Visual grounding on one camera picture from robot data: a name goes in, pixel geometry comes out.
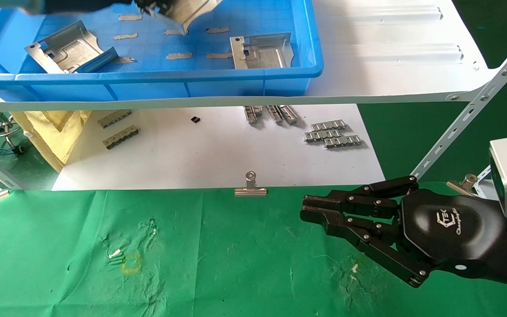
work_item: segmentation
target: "metal clip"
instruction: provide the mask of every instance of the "metal clip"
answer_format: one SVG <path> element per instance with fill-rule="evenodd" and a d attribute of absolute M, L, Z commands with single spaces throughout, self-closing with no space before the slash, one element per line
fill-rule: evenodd
<path fill-rule="evenodd" d="M 244 106 L 244 114 L 246 114 L 246 119 L 248 120 L 248 124 L 255 124 L 257 122 L 257 116 L 255 114 L 255 109 L 252 106 Z"/>
<path fill-rule="evenodd" d="M 276 124 L 283 123 L 283 115 L 281 114 L 278 106 L 267 106 L 267 111 L 271 114 L 273 120 L 275 120 Z"/>
<path fill-rule="evenodd" d="M 255 187 L 255 171 L 248 171 L 246 173 L 246 188 L 234 189 L 234 196 L 267 196 L 267 189 Z"/>
<path fill-rule="evenodd" d="M 477 181 L 478 181 L 478 177 L 476 175 L 467 174 L 467 175 L 465 175 L 465 179 L 460 184 L 457 184 L 456 182 L 453 182 L 453 181 L 448 181 L 447 187 L 453 189 L 454 191 L 460 193 L 461 195 L 477 196 L 471 192 L 473 185 Z"/>
<path fill-rule="evenodd" d="M 312 131 L 324 131 L 324 130 L 344 130 L 348 125 L 345 124 L 344 120 L 334 120 L 322 122 L 319 124 L 310 125 Z"/>
<path fill-rule="evenodd" d="M 279 110 L 281 110 L 281 114 L 283 114 L 283 117 L 285 120 L 287 120 L 287 123 L 290 125 L 294 125 L 298 121 L 298 116 L 294 113 L 292 108 L 288 105 L 281 105 L 279 106 Z"/>

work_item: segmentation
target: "sheet metal part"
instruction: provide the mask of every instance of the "sheet metal part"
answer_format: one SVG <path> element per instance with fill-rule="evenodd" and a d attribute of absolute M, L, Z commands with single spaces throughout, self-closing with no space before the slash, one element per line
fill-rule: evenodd
<path fill-rule="evenodd" d="M 97 38 L 78 21 L 25 48 L 48 74 L 90 73 L 118 57 L 114 48 L 106 51 Z"/>
<path fill-rule="evenodd" d="M 344 120 L 334 120 L 319 124 L 312 124 L 310 125 L 310 128 L 312 128 L 312 131 L 344 130 L 347 126 L 348 125 L 345 124 Z"/>
<path fill-rule="evenodd" d="M 167 60 L 175 60 L 175 59 L 189 59 L 193 57 L 193 53 L 172 53 L 167 54 L 165 59 Z"/>
<path fill-rule="evenodd" d="M 294 57 L 290 46 L 290 33 L 231 37 L 230 45 L 236 70 L 287 68 Z"/>
<path fill-rule="evenodd" d="M 350 146 L 360 146 L 361 139 L 357 135 L 340 136 L 339 138 L 324 139 L 325 148 L 340 148 Z"/>
<path fill-rule="evenodd" d="M 136 60 L 131 57 L 119 57 L 111 60 L 111 64 L 126 64 L 126 63 L 134 63 Z"/>
<path fill-rule="evenodd" d="M 142 20 L 142 14 L 134 14 L 134 15 L 120 15 L 118 16 L 119 21 L 138 21 Z"/>
<path fill-rule="evenodd" d="M 118 146 L 121 144 L 121 142 L 124 142 L 128 140 L 129 138 L 132 138 L 136 134 L 138 134 L 139 129 L 133 125 L 129 126 L 128 128 L 122 130 L 121 132 L 111 136 L 110 138 L 107 138 L 103 141 L 103 144 L 105 147 L 107 147 L 107 150 L 110 150 L 114 148 L 115 146 Z"/>
<path fill-rule="evenodd" d="M 205 32 L 207 32 L 207 34 L 225 33 L 230 32 L 230 28 L 207 28 Z"/>
<path fill-rule="evenodd" d="M 254 107 L 245 106 L 244 114 L 246 114 L 246 119 L 248 120 L 248 124 L 255 124 L 257 122 L 257 116 L 255 115 Z"/>
<path fill-rule="evenodd" d="M 131 34 L 121 34 L 113 37 L 113 40 L 126 40 L 127 38 L 135 38 L 138 37 L 138 33 L 131 33 Z"/>
<path fill-rule="evenodd" d="M 227 59 L 232 58 L 232 53 L 207 53 L 207 58 Z"/>
<path fill-rule="evenodd" d="M 320 142 L 324 141 L 324 139 L 339 138 L 341 136 L 342 134 L 338 130 L 305 132 L 304 142 L 306 143 Z"/>
<path fill-rule="evenodd" d="M 271 118 L 275 121 L 276 124 L 283 123 L 283 115 L 281 114 L 278 106 L 266 106 L 267 111 L 271 115 Z"/>
<path fill-rule="evenodd" d="M 195 18 L 212 11 L 222 0 L 135 0 L 141 12 L 187 34 Z"/>
<path fill-rule="evenodd" d="M 288 124 L 295 125 L 298 122 L 298 116 L 289 105 L 281 105 L 279 110 L 281 110 L 281 114 Z"/>
<path fill-rule="evenodd" d="M 107 128 L 108 126 L 114 125 L 115 123 L 123 120 L 125 117 L 128 117 L 132 114 L 132 110 L 130 109 L 121 109 L 113 112 L 112 114 L 108 114 L 105 117 L 97 120 L 97 124 L 101 126 L 101 128 Z"/>

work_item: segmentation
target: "blue plastic bin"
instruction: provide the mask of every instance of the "blue plastic bin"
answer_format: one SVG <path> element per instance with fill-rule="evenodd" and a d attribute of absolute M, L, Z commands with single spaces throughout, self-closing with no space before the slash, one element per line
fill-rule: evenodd
<path fill-rule="evenodd" d="M 199 96 L 301 96 L 310 79 L 322 73 L 323 59 L 311 0 L 224 0 L 200 16 L 187 36 L 165 35 L 167 26 L 121 4 L 91 14 L 28 16 L 0 9 L 0 97 L 5 101 L 111 101 Z M 82 20 L 103 50 L 137 62 L 107 64 L 92 74 L 47 74 L 25 46 Z M 207 28 L 230 32 L 207 34 Z M 138 32 L 136 38 L 114 36 Z M 207 53 L 231 52 L 231 36 L 291 32 L 290 68 L 235 70 L 232 58 L 208 59 Z M 170 53 L 193 58 L 167 60 Z"/>

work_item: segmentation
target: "white shelf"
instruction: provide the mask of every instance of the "white shelf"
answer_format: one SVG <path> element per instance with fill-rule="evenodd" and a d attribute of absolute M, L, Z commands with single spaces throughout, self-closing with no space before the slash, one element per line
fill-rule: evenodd
<path fill-rule="evenodd" d="M 302 97 L 0 103 L 0 110 L 76 110 L 448 100 L 493 77 L 451 0 L 312 0 L 324 72 Z M 470 101 L 475 93 L 462 94 Z"/>
<path fill-rule="evenodd" d="M 245 187 L 257 173 L 259 187 L 368 184 L 384 180 L 355 104 L 294 107 L 298 126 L 276 125 L 264 110 L 248 125 L 242 107 L 135 110 L 102 129 L 96 111 L 87 121 L 52 190 Z M 201 121 L 191 122 L 197 116 Z M 343 119 L 344 135 L 357 134 L 358 147 L 326 150 L 306 144 L 309 124 Z M 140 133 L 107 150 L 102 141 L 136 125 Z"/>

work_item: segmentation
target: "green cloth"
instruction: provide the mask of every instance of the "green cloth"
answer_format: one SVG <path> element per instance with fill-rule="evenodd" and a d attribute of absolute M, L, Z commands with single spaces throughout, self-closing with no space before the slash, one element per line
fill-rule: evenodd
<path fill-rule="evenodd" d="M 330 189 L 14 191 L 0 316 L 507 316 L 507 285 L 434 272 L 413 289 L 301 221 L 302 197 Z"/>

